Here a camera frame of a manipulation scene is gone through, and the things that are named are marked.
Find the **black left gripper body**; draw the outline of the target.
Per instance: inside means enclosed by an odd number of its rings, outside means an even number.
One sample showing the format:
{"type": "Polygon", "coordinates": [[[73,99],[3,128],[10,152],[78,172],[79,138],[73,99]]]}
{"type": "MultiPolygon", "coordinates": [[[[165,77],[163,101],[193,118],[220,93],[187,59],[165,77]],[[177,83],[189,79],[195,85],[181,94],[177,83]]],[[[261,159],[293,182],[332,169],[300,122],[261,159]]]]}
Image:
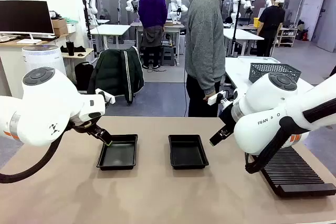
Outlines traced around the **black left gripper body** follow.
{"type": "Polygon", "coordinates": [[[87,133],[93,136],[102,136],[104,129],[97,125],[100,118],[91,119],[82,124],[76,125],[75,122],[70,121],[70,129],[74,129],[77,133],[87,133]]]}

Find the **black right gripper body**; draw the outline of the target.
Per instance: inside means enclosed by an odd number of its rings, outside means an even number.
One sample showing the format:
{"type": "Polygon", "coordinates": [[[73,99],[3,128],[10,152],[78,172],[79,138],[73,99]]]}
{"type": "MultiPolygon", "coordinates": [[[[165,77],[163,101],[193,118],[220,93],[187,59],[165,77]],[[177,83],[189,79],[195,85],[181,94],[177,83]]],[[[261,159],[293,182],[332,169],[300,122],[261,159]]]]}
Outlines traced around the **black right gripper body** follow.
{"type": "Polygon", "coordinates": [[[218,117],[222,120],[222,122],[225,124],[225,126],[229,130],[233,130],[236,125],[236,121],[233,119],[233,116],[232,116],[232,108],[233,108],[233,105],[230,104],[226,106],[225,108],[222,108],[218,115],[218,117]]]}

